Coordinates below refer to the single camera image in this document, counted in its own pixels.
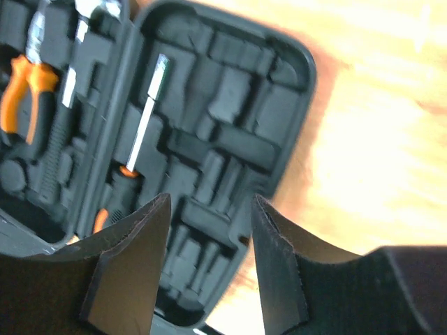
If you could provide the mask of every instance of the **orange screwdriver handle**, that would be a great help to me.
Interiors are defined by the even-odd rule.
[[[96,215],[93,233],[115,224],[132,213],[140,182],[138,173],[131,172],[124,166],[112,173],[112,195],[107,207],[102,208]]]
[[[29,157],[37,158],[45,149],[56,110],[54,90],[59,81],[50,66],[33,64],[28,76],[31,90],[31,117],[27,133]]]
[[[24,55],[20,55],[11,61],[11,67],[13,73],[1,99],[0,128],[7,134],[16,134],[19,104],[27,92],[31,63]]]

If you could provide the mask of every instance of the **screwdriver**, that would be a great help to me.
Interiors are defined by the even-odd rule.
[[[31,117],[26,136],[27,152],[36,160],[45,148],[52,113],[56,109],[54,90],[59,81],[51,66],[41,61],[45,33],[45,8],[52,0],[41,0],[28,30],[26,54],[11,61],[12,75],[0,104],[0,128],[17,134],[20,102],[31,92]]]
[[[140,185],[140,175],[135,171],[135,164],[140,153],[149,119],[165,82],[169,63],[170,60],[166,55],[159,55],[155,65],[154,75],[149,85],[149,90],[147,91],[148,97],[141,115],[135,140],[133,141],[131,154],[126,166],[120,166],[119,171],[112,173],[112,198],[108,202],[108,205],[102,208],[96,216],[93,233],[109,227],[131,213],[131,206],[137,188]]]

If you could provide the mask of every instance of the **tool case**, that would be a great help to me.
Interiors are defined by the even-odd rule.
[[[37,5],[0,0],[1,94]],[[30,158],[25,142],[28,92],[17,134],[1,134],[0,252],[51,254],[92,234],[117,192],[114,175],[127,162],[164,54],[171,66],[135,165],[140,184],[125,201],[133,211],[161,192],[172,199],[151,334],[204,332],[247,252],[253,194],[272,197],[291,156],[316,84],[312,56],[277,31],[181,0],[157,1],[134,21],[126,2],[119,20],[97,15],[74,52],[77,21],[73,1],[45,9],[41,59],[59,78],[52,118],[68,67],[77,74],[70,141],[52,176],[57,201],[40,198],[51,158],[45,150]],[[48,133],[39,135],[49,142]]]

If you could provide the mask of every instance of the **pliers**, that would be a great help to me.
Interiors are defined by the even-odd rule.
[[[11,61],[12,75],[0,104],[0,128],[8,135],[18,132],[19,106],[28,89],[31,92],[31,114],[26,136],[28,158],[34,160],[45,148],[56,105],[54,90],[59,81],[52,67],[40,57],[45,33],[45,8],[53,0],[41,0],[28,30],[26,55]]]

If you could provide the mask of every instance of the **wooden surface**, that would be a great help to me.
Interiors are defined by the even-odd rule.
[[[444,0],[201,2],[285,31],[315,58],[314,102],[273,200],[283,215],[355,253],[447,242]],[[252,248],[208,323],[263,334]]]

